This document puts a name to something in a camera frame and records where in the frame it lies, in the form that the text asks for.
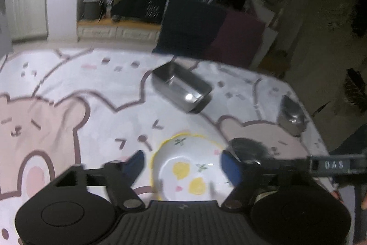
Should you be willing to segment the person's right hand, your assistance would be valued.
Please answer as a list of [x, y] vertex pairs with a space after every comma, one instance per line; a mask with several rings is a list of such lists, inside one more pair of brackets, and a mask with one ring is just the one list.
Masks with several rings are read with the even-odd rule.
[[365, 197], [364, 197], [364, 199], [363, 199], [363, 201], [362, 201], [362, 203], [360, 205], [360, 208], [362, 210], [367, 210], [367, 194], [365, 195]]

